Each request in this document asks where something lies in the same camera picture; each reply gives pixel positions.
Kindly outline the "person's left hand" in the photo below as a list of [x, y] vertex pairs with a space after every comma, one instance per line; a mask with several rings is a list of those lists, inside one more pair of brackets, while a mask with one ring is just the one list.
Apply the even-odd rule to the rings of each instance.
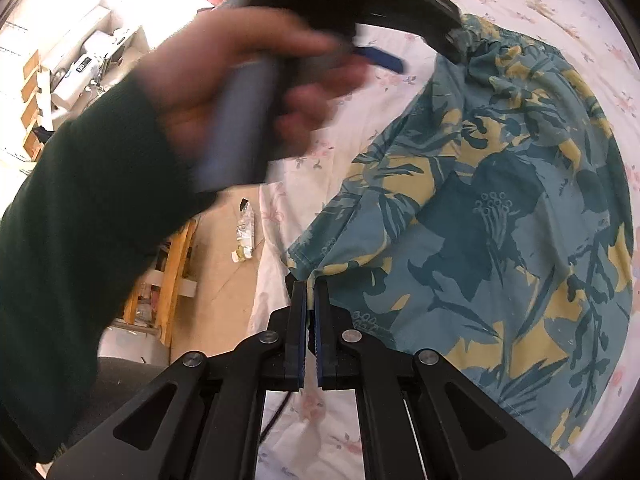
[[[197, 159], [208, 140], [208, 124], [230, 70], [250, 58], [324, 55], [338, 43], [311, 29], [293, 13], [268, 8], [208, 11], [186, 25], [134, 69], [156, 111], [160, 128], [179, 158]], [[288, 156], [308, 151], [311, 133], [334, 115], [334, 101], [363, 86], [369, 63], [345, 55], [312, 84], [285, 93], [284, 112], [274, 130]]]

